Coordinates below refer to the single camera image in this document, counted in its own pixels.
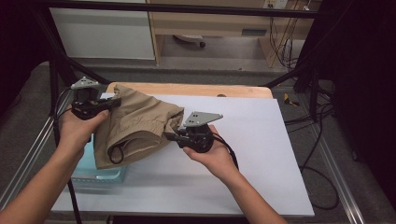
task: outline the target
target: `metal bracket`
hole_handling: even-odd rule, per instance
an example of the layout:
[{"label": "metal bracket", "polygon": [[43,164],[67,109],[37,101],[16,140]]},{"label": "metal bracket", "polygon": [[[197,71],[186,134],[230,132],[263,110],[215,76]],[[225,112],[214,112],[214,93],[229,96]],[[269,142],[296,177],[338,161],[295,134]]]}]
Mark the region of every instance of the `metal bracket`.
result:
[{"label": "metal bracket", "polygon": [[89,88],[89,87],[95,88],[95,87],[99,87],[99,86],[100,86],[99,82],[87,79],[86,77],[83,77],[82,79],[77,81],[75,84],[73,84],[70,87],[70,89],[78,90],[78,89],[84,89],[84,88]]},{"label": "metal bracket", "polygon": [[205,112],[196,112],[193,111],[190,116],[186,119],[184,123],[184,127],[200,127],[208,122],[222,119],[223,116],[221,114],[211,114]]}]

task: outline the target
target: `person's left hand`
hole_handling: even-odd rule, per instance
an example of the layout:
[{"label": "person's left hand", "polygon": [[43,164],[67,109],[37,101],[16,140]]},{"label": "person's left hand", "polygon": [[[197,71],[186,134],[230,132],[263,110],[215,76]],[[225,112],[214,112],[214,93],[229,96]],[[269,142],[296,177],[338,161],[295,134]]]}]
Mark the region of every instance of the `person's left hand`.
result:
[{"label": "person's left hand", "polygon": [[61,140],[59,145],[70,148],[70,152],[79,154],[87,144],[91,134],[108,117],[108,110],[104,110],[92,119],[79,119],[70,110],[62,118]]}]

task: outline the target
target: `khaki pants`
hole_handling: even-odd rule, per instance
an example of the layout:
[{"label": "khaki pants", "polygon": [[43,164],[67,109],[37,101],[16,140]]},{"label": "khaki pants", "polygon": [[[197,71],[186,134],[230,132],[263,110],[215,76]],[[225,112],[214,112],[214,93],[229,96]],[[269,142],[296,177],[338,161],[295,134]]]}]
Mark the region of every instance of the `khaki pants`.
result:
[{"label": "khaki pants", "polygon": [[118,85],[113,108],[93,137],[98,169],[127,165],[166,146],[163,133],[174,133],[183,120],[184,108]]}]

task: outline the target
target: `forearm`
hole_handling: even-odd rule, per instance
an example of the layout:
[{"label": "forearm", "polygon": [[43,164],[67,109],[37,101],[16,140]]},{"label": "forearm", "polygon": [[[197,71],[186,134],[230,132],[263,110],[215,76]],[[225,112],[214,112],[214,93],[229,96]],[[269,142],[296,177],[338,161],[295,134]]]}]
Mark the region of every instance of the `forearm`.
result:
[{"label": "forearm", "polygon": [[0,214],[1,223],[43,223],[71,174],[79,155],[55,153]]},{"label": "forearm", "polygon": [[287,223],[240,173],[223,181],[251,224]]}]

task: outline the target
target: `hand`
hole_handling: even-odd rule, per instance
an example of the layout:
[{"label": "hand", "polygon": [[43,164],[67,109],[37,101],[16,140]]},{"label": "hand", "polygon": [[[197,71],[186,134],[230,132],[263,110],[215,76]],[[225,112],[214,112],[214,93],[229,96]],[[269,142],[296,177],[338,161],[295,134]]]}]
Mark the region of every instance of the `hand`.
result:
[{"label": "hand", "polygon": [[[209,125],[212,133],[218,133],[215,126]],[[212,175],[219,178],[221,181],[225,181],[233,174],[239,174],[238,169],[233,164],[233,159],[228,152],[226,146],[218,141],[214,141],[212,148],[206,153],[198,153],[192,148],[184,147],[184,152],[194,161],[198,161],[203,164]]]},{"label": "hand", "polygon": [[61,140],[59,145],[67,146],[76,154],[83,152],[91,134],[108,117],[108,110],[104,110],[92,119],[82,120],[70,110],[66,111],[62,119]]}]

